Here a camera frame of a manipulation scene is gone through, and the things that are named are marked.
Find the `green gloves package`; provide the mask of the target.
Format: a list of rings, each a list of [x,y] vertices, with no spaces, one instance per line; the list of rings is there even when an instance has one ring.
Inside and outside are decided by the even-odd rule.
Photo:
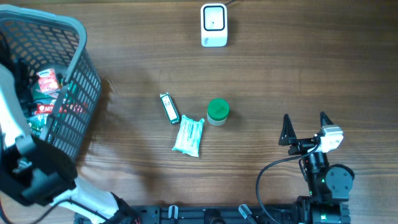
[[[33,112],[36,110],[37,105],[55,105],[59,92],[60,91],[56,91],[49,95],[43,94],[40,92],[37,82],[30,88],[32,101],[28,102],[23,110],[27,123],[35,136],[39,137],[41,135],[43,128],[47,124],[47,117],[50,114],[33,115]]]

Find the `teal wet wipes pack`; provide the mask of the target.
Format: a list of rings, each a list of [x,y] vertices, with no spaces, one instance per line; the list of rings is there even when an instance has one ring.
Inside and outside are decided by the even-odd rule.
[[[180,122],[180,129],[172,150],[180,151],[181,153],[192,157],[199,157],[199,148],[204,123],[205,120],[203,118],[199,121],[195,121],[183,114]]]

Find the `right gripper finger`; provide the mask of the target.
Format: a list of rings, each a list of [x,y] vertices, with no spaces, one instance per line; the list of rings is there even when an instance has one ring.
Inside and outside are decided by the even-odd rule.
[[[333,122],[329,119],[329,117],[326,115],[324,111],[320,113],[320,125],[321,126],[333,125]]]
[[[297,137],[288,114],[284,115],[282,131],[279,138],[280,146],[289,146],[297,143]]]

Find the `green lid plastic jar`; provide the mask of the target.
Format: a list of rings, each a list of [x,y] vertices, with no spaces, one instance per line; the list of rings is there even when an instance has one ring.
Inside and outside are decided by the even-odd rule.
[[[229,112],[229,103],[223,98],[215,98],[208,104],[207,120],[213,126],[221,126],[227,121]]]

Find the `red Nescafe stick sachet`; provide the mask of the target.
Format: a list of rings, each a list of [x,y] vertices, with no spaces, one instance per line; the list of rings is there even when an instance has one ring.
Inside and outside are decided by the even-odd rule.
[[[33,112],[33,115],[37,114],[50,114],[52,113],[54,105],[37,105],[36,110]],[[70,104],[70,105],[62,105],[59,108],[60,113],[67,113],[68,110],[76,113],[84,113],[85,107],[78,104]]]

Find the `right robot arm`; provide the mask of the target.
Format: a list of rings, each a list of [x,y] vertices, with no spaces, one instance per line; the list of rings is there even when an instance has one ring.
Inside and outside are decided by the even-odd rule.
[[[343,141],[343,130],[326,113],[320,113],[320,130],[310,138],[297,138],[288,114],[284,115],[279,145],[290,156],[299,156],[299,167],[309,196],[299,196],[292,206],[292,223],[349,223],[346,202],[353,188],[354,172],[343,164],[328,162],[327,154]]]

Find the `green white small box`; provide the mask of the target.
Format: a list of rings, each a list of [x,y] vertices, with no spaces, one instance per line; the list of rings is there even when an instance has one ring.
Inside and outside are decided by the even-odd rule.
[[[161,93],[160,99],[162,101],[162,105],[164,107],[165,113],[169,119],[170,124],[177,124],[180,122],[180,115],[173,103],[172,97],[169,93]]]

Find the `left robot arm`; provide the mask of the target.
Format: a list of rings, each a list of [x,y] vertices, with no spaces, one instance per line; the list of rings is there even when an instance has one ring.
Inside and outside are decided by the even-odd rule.
[[[123,199],[78,177],[70,157],[31,133],[17,95],[8,45],[1,48],[1,191],[23,206],[61,206],[92,223],[139,223]]]

